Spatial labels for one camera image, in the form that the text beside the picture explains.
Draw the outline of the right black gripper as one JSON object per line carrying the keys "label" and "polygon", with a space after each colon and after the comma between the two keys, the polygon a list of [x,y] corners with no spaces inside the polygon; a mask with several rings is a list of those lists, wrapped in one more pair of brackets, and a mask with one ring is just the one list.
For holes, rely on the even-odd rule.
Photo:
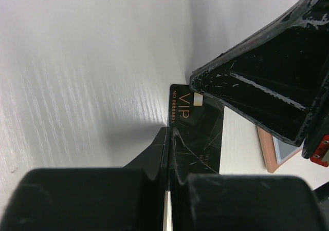
{"label": "right black gripper", "polygon": [[300,145],[323,167],[328,151],[328,0],[299,0],[194,71],[190,88]]}

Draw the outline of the black credit card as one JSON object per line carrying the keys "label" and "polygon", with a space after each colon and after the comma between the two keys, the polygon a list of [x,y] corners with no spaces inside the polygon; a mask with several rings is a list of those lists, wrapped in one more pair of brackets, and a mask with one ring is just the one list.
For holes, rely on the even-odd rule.
{"label": "black credit card", "polygon": [[181,178],[219,172],[223,120],[221,103],[191,91],[188,85],[170,86],[168,123],[174,130],[174,163]]}

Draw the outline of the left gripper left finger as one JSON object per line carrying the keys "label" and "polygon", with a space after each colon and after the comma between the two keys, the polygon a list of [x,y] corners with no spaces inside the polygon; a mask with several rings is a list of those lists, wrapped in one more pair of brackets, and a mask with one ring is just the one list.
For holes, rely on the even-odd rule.
{"label": "left gripper left finger", "polygon": [[13,192],[1,230],[162,230],[169,129],[124,167],[39,168]]}

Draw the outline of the brown leather card holder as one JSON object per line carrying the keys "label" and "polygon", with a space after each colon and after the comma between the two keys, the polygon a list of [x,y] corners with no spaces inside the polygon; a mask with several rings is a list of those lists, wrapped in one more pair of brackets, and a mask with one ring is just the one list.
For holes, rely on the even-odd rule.
{"label": "brown leather card holder", "polygon": [[304,146],[304,141],[299,147],[284,143],[259,127],[257,127],[257,133],[265,167],[270,174],[299,153]]}

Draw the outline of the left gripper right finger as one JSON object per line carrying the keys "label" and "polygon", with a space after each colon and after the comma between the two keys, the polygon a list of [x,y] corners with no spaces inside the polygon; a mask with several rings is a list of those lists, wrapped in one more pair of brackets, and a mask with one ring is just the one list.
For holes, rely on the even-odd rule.
{"label": "left gripper right finger", "polygon": [[219,175],[171,131],[174,230],[328,230],[321,199],[298,177]]}

